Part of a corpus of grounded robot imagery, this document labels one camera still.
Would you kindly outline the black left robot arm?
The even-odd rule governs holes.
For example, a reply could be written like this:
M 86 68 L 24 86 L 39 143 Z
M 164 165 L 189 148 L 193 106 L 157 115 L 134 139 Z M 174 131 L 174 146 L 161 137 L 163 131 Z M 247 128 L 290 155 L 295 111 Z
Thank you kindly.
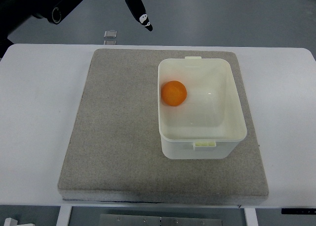
M 52 24 L 63 21 L 83 0 L 0 0 L 0 58 L 14 43 L 8 35 L 30 16 Z M 125 0 L 134 19 L 147 30 L 153 27 L 142 0 Z

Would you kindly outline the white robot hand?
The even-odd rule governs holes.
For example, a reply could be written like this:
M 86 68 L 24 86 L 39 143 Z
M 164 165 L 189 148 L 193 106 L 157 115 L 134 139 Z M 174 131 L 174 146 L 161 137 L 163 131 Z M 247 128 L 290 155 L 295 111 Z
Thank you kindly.
M 137 22 L 139 22 L 148 31 L 152 31 L 153 27 L 149 21 L 146 9 L 142 0 L 125 0 L 131 14 Z

